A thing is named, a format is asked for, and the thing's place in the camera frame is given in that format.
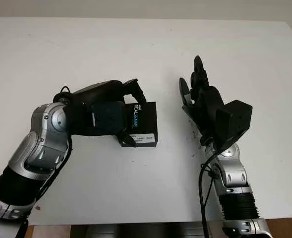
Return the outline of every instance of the wooden floor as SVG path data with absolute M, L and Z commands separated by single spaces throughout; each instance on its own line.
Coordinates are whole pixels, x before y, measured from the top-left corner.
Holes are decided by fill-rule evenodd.
M 292 238 L 292 218 L 267 220 L 273 238 Z M 73 226 L 72 237 L 83 237 L 85 226 Z M 70 226 L 29 227 L 25 238 L 70 238 Z

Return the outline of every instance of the robotic hand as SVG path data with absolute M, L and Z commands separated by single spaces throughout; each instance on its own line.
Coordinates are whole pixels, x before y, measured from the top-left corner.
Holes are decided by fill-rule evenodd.
M 135 146 L 126 132 L 124 95 L 146 103 L 137 79 L 124 84 L 107 81 L 75 93 L 67 87 L 54 102 L 39 106 L 32 114 L 31 129 L 0 176 L 0 238 L 23 238 L 27 218 L 72 152 L 72 135 L 116 135 Z
M 228 237 L 272 238 L 265 219 L 259 218 L 246 170 L 239 160 L 239 147 L 236 144 L 249 129 L 252 106 L 238 100 L 224 104 L 219 91 L 209 85 L 199 56 L 194 59 L 191 87 L 189 90 L 186 81 L 180 79 L 182 108 L 196 123 L 202 134 L 200 144 L 206 146 L 205 154 L 208 158 L 201 165 L 199 174 L 199 196 L 205 238 L 209 237 L 205 217 L 209 192 L 203 202 L 204 171 L 209 172 L 211 186 L 214 181 L 225 219 L 223 231 Z

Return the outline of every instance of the small black mark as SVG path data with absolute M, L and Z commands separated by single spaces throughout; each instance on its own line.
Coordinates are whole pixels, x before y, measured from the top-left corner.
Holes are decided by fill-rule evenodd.
M 195 152 L 193 155 L 191 155 L 191 157 L 194 157 L 195 155 L 197 155 L 197 152 Z
M 196 136 L 196 132 L 193 130 L 193 139 L 195 139 L 197 136 Z

